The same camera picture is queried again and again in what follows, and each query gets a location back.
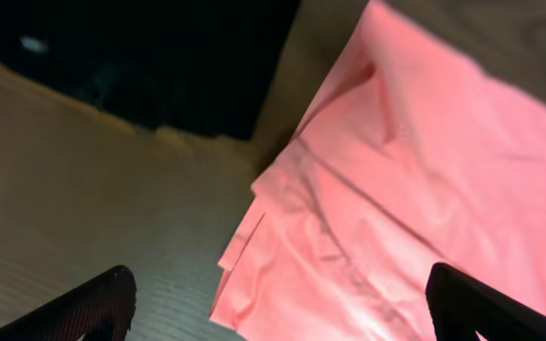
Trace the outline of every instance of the pink cloth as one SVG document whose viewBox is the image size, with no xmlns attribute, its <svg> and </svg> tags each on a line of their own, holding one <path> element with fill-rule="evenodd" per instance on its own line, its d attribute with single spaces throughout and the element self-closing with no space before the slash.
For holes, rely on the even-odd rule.
<svg viewBox="0 0 546 341">
<path fill-rule="evenodd" d="M 434 339 L 436 261 L 546 314 L 546 106 L 381 2 L 253 190 L 211 312 L 247 339 Z"/>
</svg>

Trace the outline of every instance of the wrinkled fabric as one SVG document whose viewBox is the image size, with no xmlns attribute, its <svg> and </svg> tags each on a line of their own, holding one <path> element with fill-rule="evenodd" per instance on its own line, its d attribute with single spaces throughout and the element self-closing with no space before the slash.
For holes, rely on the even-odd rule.
<svg viewBox="0 0 546 341">
<path fill-rule="evenodd" d="M 380 2 L 219 265 L 250 340 L 432 340 L 447 262 L 546 315 L 546 106 Z"/>
</svg>

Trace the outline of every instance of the wooden surface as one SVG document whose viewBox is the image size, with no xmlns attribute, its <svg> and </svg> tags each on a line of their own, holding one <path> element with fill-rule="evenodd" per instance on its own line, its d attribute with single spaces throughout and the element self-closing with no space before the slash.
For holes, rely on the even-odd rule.
<svg viewBox="0 0 546 341">
<path fill-rule="evenodd" d="M 0 326 L 125 264 L 129 340 L 239 339 L 208 322 L 216 262 L 363 3 L 303 1 L 249 143 L 148 134 L 0 65 Z"/>
</svg>

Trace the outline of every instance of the pink towel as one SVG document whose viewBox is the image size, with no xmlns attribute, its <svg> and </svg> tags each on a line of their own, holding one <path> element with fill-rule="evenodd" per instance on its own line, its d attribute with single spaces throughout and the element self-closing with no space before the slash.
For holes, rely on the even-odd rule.
<svg viewBox="0 0 546 341">
<path fill-rule="evenodd" d="M 210 317 L 247 339 L 434 339 L 436 261 L 546 315 L 546 106 L 381 2 L 253 190 Z"/>
</svg>

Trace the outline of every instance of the folded cloth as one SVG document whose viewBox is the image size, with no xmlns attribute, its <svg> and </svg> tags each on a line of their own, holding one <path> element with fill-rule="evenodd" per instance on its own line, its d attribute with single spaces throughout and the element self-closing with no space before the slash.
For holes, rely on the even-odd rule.
<svg viewBox="0 0 546 341">
<path fill-rule="evenodd" d="M 434 339 L 444 261 L 546 315 L 546 106 L 372 1 L 220 260 L 250 340 Z"/>
</svg>

